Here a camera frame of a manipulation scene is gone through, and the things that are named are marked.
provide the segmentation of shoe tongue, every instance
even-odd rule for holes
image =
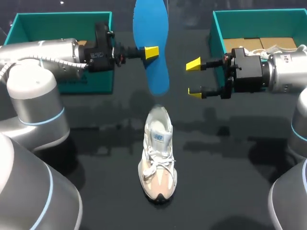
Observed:
[[[163,132],[159,130],[151,130],[151,140],[153,150],[159,152],[167,152],[167,147],[172,138],[172,134],[169,132]]]

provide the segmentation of shoe sole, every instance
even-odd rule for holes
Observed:
[[[142,178],[141,178],[141,175],[142,175],[142,172],[141,172],[141,162],[140,162],[139,165],[138,165],[138,171],[139,171],[139,179],[140,179],[141,186],[142,186],[142,188],[143,188],[144,193],[146,194],[147,198],[148,198],[150,201],[155,202],[155,203],[164,203],[164,202],[166,202],[166,201],[169,201],[169,200],[172,198],[172,196],[173,196],[173,194],[174,194],[174,192],[175,192],[176,186],[177,186],[177,171],[176,171],[176,169],[174,169],[174,177],[175,177],[175,181],[176,181],[176,186],[174,186],[173,192],[172,192],[171,196],[170,196],[168,199],[164,198],[164,199],[162,199],[162,200],[161,200],[161,199],[158,199],[158,198],[152,199],[152,198],[147,194],[146,190],[144,189],[144,186],[143,186],[143,183],[142,183]]]

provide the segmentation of shoe label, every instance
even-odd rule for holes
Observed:
[[[159,134],[155,134],[154,140],[160,141],[160,142],[164,142],[164,136],[159,135]]]

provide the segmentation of white cable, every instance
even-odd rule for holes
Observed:
[[[73,67],[76,69],[85,69],[87,68],[87,64],[85,63],[74,63],[74,62],[69,62],[69,61],[64,61],[60,59],[56,59],[53,57],[45,57],[45,56],[39,56],[39,55],[29,55],[27,57],[23,57],[18,59],[18,61],[24,60],[24,59],[36,59],[36,60],[42,60],[42,61],[47,61],[47,62],[52,62],[52,63],[58,63],[63,66],[69,66]],[[2,67],[0,70],[0,81],[2,81],[4,84],[6,84],[4,80],[4,74],[15,64],[18,62],[6,62],[5,65]]]

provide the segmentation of teal box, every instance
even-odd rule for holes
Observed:
[[[18,13],[5,45],[53,39],[75,38],[95,41],[95,22],[108,22],[112,12]],[[80,80],[59,83],[61,93],[112,93],[113,71],[88,73]]]
[[[213,58],[226,53],[224,39],[292,37],[295,45],[307,45],[306,9],[214,11],[209,36]],[[224,86],[222,67],[215,69],[217,84]]]

